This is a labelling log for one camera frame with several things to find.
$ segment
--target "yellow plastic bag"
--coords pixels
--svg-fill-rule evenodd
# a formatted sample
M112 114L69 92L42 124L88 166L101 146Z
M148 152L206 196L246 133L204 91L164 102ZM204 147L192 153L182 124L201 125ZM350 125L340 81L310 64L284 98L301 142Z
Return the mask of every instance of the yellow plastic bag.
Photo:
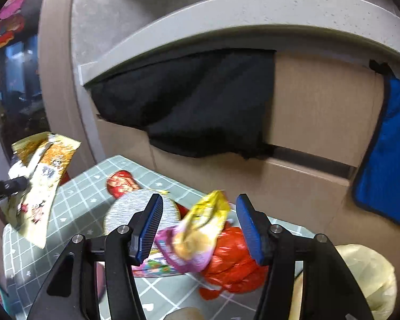
M212 191L173 229L172 247L180 259L173 260L172 264L178 271L200 272L207 266L230 209L224 192ZM168 262L172 260L166 251L162 253Z
M344 259L372 310L374 320L386 320L394 310L397 282L393 265L381 254L363 245L336 247ZM289 320L298 320L301 312L303 273L295 280Z

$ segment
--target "food packaging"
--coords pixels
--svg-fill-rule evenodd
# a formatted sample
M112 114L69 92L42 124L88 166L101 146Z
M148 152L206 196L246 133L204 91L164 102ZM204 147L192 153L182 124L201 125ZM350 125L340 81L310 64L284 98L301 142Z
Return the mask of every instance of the food packaging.
M50 208L67 166L80 146L68 137L50 132L27 137L12 145L26 164L29 186L10 197L5 216L28 241L44 248Z
M179 272L199 272L212 257L229 211L224 193L213 191L195 204L177 226L159 231L157 247Z
M234 294L251 292L263 285L267 272L267 266L259 266L250 256L241 229L225 228L218 236L210 263L201 272L205 281L221 289L201 287L199 292L204 299L215 299L225 290Z
M132 272L134 277L141 278L170 277L181 274L167 263L160 252L150 254L140 266L132 266Z
M107 179L107 190L114 198L120 198L128 192L139 190L140 188L128 171L117 171Z

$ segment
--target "orange plastic bag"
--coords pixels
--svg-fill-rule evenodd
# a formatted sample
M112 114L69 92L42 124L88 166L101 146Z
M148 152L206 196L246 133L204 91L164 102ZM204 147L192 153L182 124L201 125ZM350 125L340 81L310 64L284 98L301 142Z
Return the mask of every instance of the orange plastic bag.
M220 285L220 290L201 287L204 299L214 299L227 290L242 294L263 285L268 267L256 264L249 254L243 233L239 227L225 228L218 236L212 259L202 271L205 280L212 285Z

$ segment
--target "table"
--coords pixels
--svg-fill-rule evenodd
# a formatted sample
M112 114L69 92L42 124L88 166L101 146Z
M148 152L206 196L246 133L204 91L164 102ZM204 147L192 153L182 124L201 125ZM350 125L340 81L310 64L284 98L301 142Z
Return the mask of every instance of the table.
M180 182L151 171L120 155L102 161L61 186L53 202L47 240L40 249L20 236L9 224L3 230L3 262L7 279L7 291L17 320L26 320L47 273L63 251L69 239L76 233L87 238L103 233L103 218L114 202L105 181L114 172L129 171L142 188L169 191L168 196L177 203L191 208L203 193ZM229 218L238 226L232 210ZM295 235L313 237L303 227L270 218ZM297 262L295 273L302 270ZM259 302L261 289L248 294L224 292L215 300L205 301L198 288L205 285L198 274L176 275L162 278L135 278L141 303L148 320L162 320L178 308L197 307L206 320L251 320ZM99 304L101 320L110 320L107 295Z

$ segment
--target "yellow snack bag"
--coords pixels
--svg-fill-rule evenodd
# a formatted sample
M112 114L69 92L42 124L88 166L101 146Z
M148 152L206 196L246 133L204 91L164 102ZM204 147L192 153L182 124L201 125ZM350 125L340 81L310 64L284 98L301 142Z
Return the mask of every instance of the yellow snack bag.
M199 272L209 263L229 211L223 191L216 190L195 204L174 229L173 249L190 261L191 271Z
M44 140L34 136L33 142L28 137L14 144L14 151L29 160L26 171L29 187L24 193L11 196L5 215L22 236L44 248L56 189L80 142L51 133ZM37 146L34 153L22 150L32 151L33 145Z

